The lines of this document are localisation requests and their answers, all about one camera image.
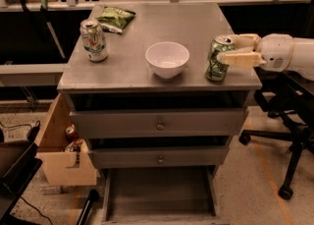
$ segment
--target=silver can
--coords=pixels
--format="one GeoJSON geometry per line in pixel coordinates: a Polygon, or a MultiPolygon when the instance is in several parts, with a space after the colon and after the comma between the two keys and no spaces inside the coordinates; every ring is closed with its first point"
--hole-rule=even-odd
{"type": "Polygon", "coordinates": [[[229,68],[229,65],[222,64],[217,60],[219,52],[234,50],[236,45],[234,41],[227,35],[219,35],[211,43],[211,49],[208,55],[209,66],[206,70],[205,76],[210,81],[222,81],[229,68]]]}
{"type": "Polygon", "coordinates": [[[99,62],[108,57],[105,34],[96,20],[82,21],[79,31],[90,61],[99,62]]]}

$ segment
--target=gray tabletop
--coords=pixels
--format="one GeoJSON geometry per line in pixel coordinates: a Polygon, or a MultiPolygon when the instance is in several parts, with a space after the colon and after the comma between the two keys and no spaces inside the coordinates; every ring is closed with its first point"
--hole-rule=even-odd
{"type": "Polygon", "coordinates": [[[229,67],[222,83],[213,83],[205,78],[211,41],[216,35],[233,33],[217,4],[97,4],[90,18],[101,15],[105,5],[132,10],[136,16],[122,34],[105,33],[109,56],[102,62],[88,60],[79,38],[59,82],[59,91],[90,93],[260,88],[261,83],[253,69],[229,67]],[[183,72],[170,80],[154,75],[145,60],[147,48],[160,41],[180,43],[190,54],[183,72]]]}

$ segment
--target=green snack bag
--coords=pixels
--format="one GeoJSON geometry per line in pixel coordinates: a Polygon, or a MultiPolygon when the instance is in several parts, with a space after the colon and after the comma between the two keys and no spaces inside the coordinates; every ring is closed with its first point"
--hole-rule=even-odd
{"type": "Polygon", "coordinates": [[[122,33],[126,25],[134,18],[135,12],[120,8],[105,7],[102,15],[95,19],[101,27],[110,32],[122,33]]]}

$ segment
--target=drawer knob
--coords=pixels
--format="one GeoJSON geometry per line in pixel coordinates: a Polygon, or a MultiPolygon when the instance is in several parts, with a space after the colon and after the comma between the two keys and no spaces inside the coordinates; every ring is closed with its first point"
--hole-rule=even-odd
{"type": "Polygon", "coordinates": [[[164,126],[164,124],[163,124],[161,121],[158,121],[156,127],[157,127],[157,129],[158,129],[159,131],[163,131],[163,130],[165,129],[165,126],[164,126]]]}
{"type": "Polygon", "coordinates": [[[163,156],[159,156],[158,160],[157,160],[158,164],[163,164],[164,163],[164,157],[163,156]]]}

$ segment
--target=black chair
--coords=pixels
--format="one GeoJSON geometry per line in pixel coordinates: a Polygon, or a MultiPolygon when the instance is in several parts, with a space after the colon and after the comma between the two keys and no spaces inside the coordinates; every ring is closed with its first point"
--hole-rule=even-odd
{"type": "Polygon", "coordinates": [[[278,192],[283,199],[290,199],[293,195],[290,184],[303,149],[314,154],[314,95],[292,77],[280,73],[275,79],[263,82],[262,88],[255,91],[254,97],[262,110],[268,112],[268,117],[282,118],[289,132],[244,130],[239,141],[247,145],[250,137],[255,136],[291,142],[291,159],[284,184],[278,192]],[[267,100],[263,94],[265,91],[273,92],[274,96],[267,100]],[[292,121],[290,114],[297,114],[302,123],[292,121]]]}

